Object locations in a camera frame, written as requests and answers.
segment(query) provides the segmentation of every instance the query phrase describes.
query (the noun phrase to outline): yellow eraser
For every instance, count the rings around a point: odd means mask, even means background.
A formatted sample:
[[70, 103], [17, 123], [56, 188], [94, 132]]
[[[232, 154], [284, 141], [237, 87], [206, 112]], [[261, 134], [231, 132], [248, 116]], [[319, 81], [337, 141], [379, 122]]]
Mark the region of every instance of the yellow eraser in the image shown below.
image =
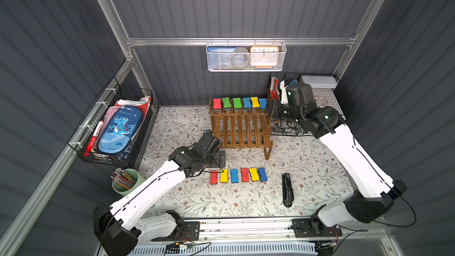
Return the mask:
[[220, 182], [221, 183], [227, 183], [228, 182], [228, 170], [227, 169], [223, 169], [223, 172], [220, 173]]
[[251, 180], [259, 181], [258, 170], [256, 168], [250, 168]]
[[257, 97], [251, 97], [251, 103], [253, 104], [253, 108], [259, 108], [261, 106]]

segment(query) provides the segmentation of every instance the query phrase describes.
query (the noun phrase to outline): wooden shelf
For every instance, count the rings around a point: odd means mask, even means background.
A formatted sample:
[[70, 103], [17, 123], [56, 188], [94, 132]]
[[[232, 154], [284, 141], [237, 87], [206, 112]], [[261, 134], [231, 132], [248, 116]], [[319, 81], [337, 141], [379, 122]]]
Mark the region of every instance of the wooden shelf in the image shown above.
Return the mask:
[[213, 111], [212, 98], [209, 102], [210, 122], [213, 134], [222, 142], [223, 148], [264, 148], [265, 159], [272, 151], [270, 139], [270, 117], [261, 110]]

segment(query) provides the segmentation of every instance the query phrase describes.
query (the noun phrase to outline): corrugated wall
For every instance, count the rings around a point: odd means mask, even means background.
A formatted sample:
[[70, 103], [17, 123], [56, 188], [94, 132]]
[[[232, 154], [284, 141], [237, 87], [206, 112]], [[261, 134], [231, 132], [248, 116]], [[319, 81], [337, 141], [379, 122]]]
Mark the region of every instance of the corrugated wall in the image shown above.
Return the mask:
[[129, 37], [347, 37], [371, 0], [113, 0]]
[[[451, 255], [455, 232], [455, 0], [387, 0], [337, 88], [354, 134], [408, 186], [406, 255]], [[386, 215], [406, 224], [401, 200]]]
[[[0, 48], [2, 236], [125, 58], [96, 0], [0, 0]], [[76, 160], [19, 254], [52, 254], [76, 230], [93, 253], [93, 227], [83, 219], [96, 204], [83, 198], [112, 197], [100, 188], [104, 171]]]
[[[288, 47], [283, 71], [333, 73], [343, 46]], [[208, 104], [213, 97], [265, 97], [269, 72], [207, 70], [205, 47], [135, 47], [161, 105]]]
[[[113, 0], [129, 37], [347, 37], [371, 0]], [[333, 73], [345, 47], [288, 46], [283, 71]], [[264, 96], [268, 73], [211, 73], [203, 47], [136, 47], [161, 105]]]

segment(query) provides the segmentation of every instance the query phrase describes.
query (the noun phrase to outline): green eraser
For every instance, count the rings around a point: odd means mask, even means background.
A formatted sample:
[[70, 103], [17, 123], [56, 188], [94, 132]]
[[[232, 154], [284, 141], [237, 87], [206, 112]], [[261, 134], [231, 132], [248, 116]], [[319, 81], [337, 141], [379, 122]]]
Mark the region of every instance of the green eraser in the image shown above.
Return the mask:
[[242, 109], [242, 100], [240, 98], [232, 98], [234, 109]]
[[221, 100], [223, 101], [223, 108], [224, 109], [230, 109], [232, 107], [229, 97], [221, 98]]

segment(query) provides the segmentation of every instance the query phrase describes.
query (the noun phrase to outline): white box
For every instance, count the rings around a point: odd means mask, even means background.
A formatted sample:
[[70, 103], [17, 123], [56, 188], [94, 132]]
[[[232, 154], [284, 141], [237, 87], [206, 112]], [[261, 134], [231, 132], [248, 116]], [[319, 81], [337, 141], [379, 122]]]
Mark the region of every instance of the white box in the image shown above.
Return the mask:
[[300, 81], [306, 84], [310, 84], [313, 88], [335, 89], [338, 85], [337, 81], [332, 76], [302, 75]]

